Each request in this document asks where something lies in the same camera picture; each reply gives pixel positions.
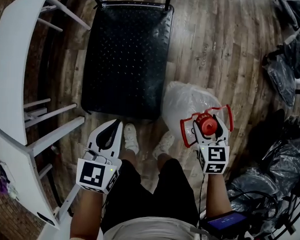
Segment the display screen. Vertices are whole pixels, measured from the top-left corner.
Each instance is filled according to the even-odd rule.
[[[216,218],[214,220],[208,221],[208,223],[218,230],[223,230],[229,226],[232,226],[238,222],[243,221],[246,218],[247,218],[246,216],[243,216],[240,213],[234,212],[234,213],[226,215],[224,217]]]

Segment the floor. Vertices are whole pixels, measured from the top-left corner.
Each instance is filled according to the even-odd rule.
[[[164,2],[165,0],[135,0]],[[283,108],[287,115],[300,114],[300,95],[293,109],[280,100],[264,76],[262,57],[273,51],[285,36],[270,0],[171,0],[174,20],[166,68],[166,83],[180,81],[210,89],[222,105],[229,104],[234,116],[230,135],[229,166],[226,179],[246,154],[248,134],[267,114]],[[94,0],[69,0],[70,9],[92,25]],[[55,182],[61,197],[66,197],[75,182],[76,164],[83,155],[90,132],[115,115],[85,113],[81,107],[82,77],[90,33],[68,18],[64,32],[53,41],[47,73],[46,95],[52,98],[52,109],[77,103],[71,113],[58,117],[59,125],[78,115],[85,124],[59,142],[61,155],[54,168]],[[142,184],[154,191],[158,181],[152,150],[167,131],[163,120],[156,122],[122,118],[135,123],[140,146],[137,170]],[[194,195],[199,200],[202,170],[196,155],[175,141],[170,154],[177,158]],[[205,188],[202,198],[205,199]]]

